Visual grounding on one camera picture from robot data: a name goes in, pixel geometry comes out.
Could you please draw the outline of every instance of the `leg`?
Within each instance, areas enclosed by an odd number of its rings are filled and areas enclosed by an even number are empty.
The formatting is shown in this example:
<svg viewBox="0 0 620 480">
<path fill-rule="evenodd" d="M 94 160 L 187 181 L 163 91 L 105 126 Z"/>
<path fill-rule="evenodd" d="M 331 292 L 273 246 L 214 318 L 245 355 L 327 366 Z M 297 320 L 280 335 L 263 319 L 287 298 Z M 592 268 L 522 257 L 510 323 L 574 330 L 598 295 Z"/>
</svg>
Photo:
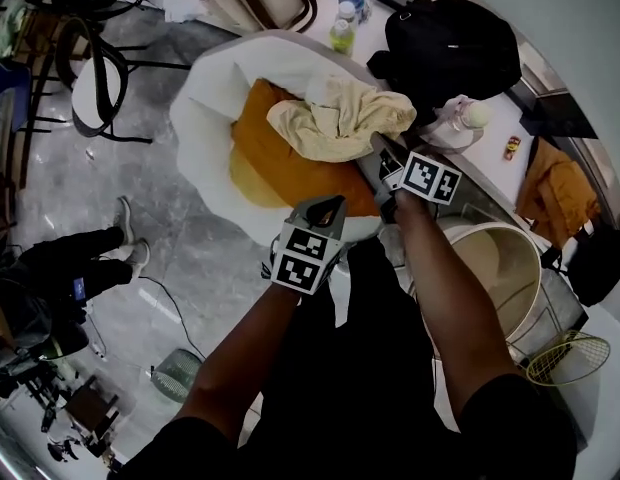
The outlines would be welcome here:
<svg viewBox="0 0 620 480">
<path fill-rule="evenodd" d="M 264 411 L 271 406 L 298 405 L 299 397 L 311 392 L 309 386 L 317 382 L 321 357 L 332 342 L 334 325 L 334 301 L 326 282 L 314 295 L 304 296 L 296 309 L 272 375 L 261 390 Z"/>
<path fill-rule="evenodd" d="M 379 326 L 416 324 L 419 308 L 399 284 L 397 275 L 377 238 L 359 242 L 348 252 L 350 302 L 348 326 L 359 332 L 379 332 Z"/>
<path fill-rule="evenodd" d="M 353 397 L 368 392 L 379 401 L 387 399 L 390 407 L 393 397 L 395 402 L 416 399 L 415 388 L 431 394 L 432 342 L 419 306 L 399 285 L 379 240 L 353 247 L 348 264 L 348 321 L 337 330 L 348 391 Z"/>
<path fill-rule="evenodd" d="M 24 252 L 19 259 L 33 270 L 80 264 L 120 247 L 124 237 L 123 231 L 117 227 L 77 233 L 52 242 L 41 242 Z"/>
<path fill-rule="evenodd" d="M 86 300 L 96 297 L 118 284 L 128 284 L 132 279 L 132 266 L 119 260 L 93 260 L 79 272 L 86 289 Z"/>
</svg>

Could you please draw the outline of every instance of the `yellow cloth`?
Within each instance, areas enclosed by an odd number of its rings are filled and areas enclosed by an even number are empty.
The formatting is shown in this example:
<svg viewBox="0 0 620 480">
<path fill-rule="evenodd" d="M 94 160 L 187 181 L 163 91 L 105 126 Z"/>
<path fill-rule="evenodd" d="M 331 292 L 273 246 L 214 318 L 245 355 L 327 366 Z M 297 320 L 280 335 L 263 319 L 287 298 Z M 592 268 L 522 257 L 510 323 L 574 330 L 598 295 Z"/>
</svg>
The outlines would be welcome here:
<svg viewBox="0 0 620 480">
<path fill-rule="evenodd" d="M 236 146 L 230 152 L 230 179 L 239 189 L 239 192 L 252 204 L 261 208 L 288 206 L 255 171 L 245 155 Z"/>
<path fill-rule="evenodd" d="M 314 103 L 277 103 L 268 112 L 268 122 L 302 157 L 321 162 L 346 162 L 372 153 L 373 132 L 396 139 L 417 116 L 403 94 L 378 92 L 359 80 L 336 76 L 314 79 L 307 99 Z"/>
<path fill-rule="evenodd" d="M 288 206 L 341 194 L 348 203 L 348 217 L 379 215 L 374 196 L 354 162 L 331 164 L 303 158 L 272 129 L 266 114 L 275 103 L 286 99 L 294 96 L 258 79 L 232 127 L 235 148 Z"/>
<path fill-rule="evenodd" d="M 597 194 L 581 167 L 540 138 L 519 192 L 517 213 L 534 220 L 532 231 L 563 249 L 568 239 L 599 212 Z"/>
</svg>

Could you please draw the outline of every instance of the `sneaker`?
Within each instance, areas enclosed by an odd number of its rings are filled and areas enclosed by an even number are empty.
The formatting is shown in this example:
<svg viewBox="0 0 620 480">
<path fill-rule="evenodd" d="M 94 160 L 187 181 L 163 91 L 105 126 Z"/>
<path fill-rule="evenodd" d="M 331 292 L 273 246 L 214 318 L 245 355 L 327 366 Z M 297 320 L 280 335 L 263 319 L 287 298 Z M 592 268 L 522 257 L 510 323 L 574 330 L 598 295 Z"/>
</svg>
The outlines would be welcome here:
<svg viewBox="0 0 620 480">
<path fill-rule="evenodd" d="M 149 262 L 150 245 L 142 238 L 135 244 L 132 254 L 124 263 L 132 267 L 132 279 L 136 279 L 141 275 L 141 271 Z"/>
<path fill-rule="evenodd" d="M 134 243 L 134 232 L 130 225 L 130 203 L 125 196 L 117 197 L 117 210 L 114 214 L 113 226 L 123 231 L 123 243 L 121 245 L 132 245 Z"/>
</svg>

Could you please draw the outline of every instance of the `chair leg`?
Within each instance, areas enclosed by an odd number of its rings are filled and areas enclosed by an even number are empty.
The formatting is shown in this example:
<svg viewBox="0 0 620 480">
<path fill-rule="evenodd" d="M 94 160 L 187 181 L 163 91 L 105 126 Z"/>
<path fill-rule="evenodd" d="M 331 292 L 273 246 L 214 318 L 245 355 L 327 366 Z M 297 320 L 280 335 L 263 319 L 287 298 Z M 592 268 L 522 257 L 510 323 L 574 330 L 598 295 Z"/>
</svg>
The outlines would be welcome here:
<svg viewBox="0 0 620 480">
<path fill-rule="evenodd" d="M 52 130 L 44 130 L 43 128 L 19 128 L 17 131 L 23 133 L 52 133 Z"/>
<path fill-rule="evenodd" d="M 189 64 L 171 64 L 169 62 L 152 62 L 149 60 L 127 60 L 126 64 L 128 66 L 134 66 L 135 68 L 146 66 L 151 68 L 167 68 L 167 69 L 183 69 L 189 71 L 192 67 Z"/>
<path fill-rule="evenodd" d="M 67 124 L 68 121 L 65 119 L 57 119 L 56 117 L 43 117 L 43 116 L 35 116 L 35 121 L 42 121 L 44 123 L 62 123 Z"/>
<path fill-rule="evenodd" d="M 139 46 L 117 46 L 116 49 L 120 52 L 133 52 L 133 51 L 141 51 L 147 50 L 150 48 L 149 44 L 139 45 Z"/>
<path fill-rule="evenodd" d="M 139 142 L 141 144 L 152 144 L 152 139 L 145 139 L 143 137 L 119 137 L 114 133 L 108 132 L 101 132 L 99 135 L 114 142 Z"/>
</svg>

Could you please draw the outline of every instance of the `hand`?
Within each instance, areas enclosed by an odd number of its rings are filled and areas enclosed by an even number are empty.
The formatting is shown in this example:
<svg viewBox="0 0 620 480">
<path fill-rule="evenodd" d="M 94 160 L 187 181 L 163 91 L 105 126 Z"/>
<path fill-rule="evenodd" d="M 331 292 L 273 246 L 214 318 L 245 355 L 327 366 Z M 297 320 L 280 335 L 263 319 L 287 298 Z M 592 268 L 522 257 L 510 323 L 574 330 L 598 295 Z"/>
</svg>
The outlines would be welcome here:
<svg viewBox="0 0 620 480">
<path fill-rule="evenodd" d="M 397 210 L 395 211 L 394 218 L 402 228 L 409 227 L 415 218 L 430 216 L 426 201 L 407 190 L 397 190 L 394 197 L 397 201 Z"/>
</svg>

